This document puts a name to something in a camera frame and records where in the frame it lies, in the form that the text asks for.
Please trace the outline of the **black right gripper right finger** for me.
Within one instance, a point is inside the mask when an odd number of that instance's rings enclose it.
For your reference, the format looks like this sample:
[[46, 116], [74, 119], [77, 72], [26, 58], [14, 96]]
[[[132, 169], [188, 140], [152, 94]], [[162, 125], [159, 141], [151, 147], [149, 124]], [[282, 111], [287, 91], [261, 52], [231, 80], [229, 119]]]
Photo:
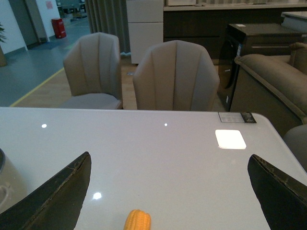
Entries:
[[253, 154], [248, 174], [262, 212], [272, 230], [307, 228], [307, 186]]

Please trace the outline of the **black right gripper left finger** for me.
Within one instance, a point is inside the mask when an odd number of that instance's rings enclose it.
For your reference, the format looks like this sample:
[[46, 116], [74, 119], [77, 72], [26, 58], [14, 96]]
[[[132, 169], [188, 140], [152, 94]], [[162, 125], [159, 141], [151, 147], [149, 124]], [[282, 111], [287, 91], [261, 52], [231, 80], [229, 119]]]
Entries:
[[72, 230], [86, 197], [91, 156], [81, 154], [0, 215], [2, 230]]

